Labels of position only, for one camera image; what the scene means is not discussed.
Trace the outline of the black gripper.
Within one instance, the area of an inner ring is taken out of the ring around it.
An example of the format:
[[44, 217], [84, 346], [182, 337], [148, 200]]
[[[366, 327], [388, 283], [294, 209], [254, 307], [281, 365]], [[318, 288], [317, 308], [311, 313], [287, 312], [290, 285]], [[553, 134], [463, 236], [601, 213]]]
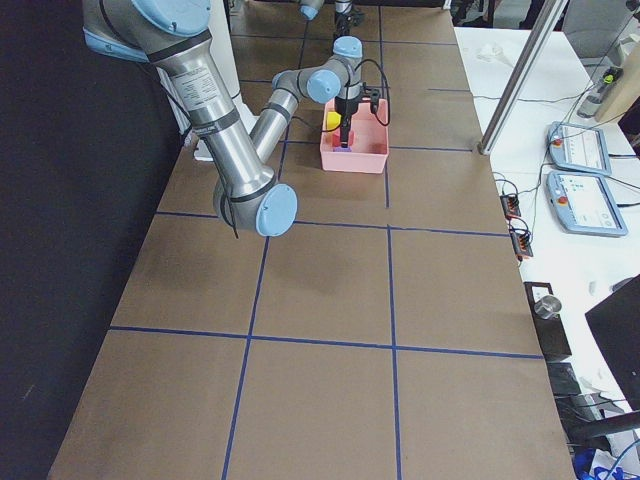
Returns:
[[334, 17], [335, 35], [349, 35], [353, 27], [359, 26], [363, 21], [361, 13], [336, 14]]
[[351, 145], [351, 117], [358, 111], [358, 98], [344, 99], [335, 97], [334, 107], [342, 119], [339, 128], [339, 146], [349, 147]]

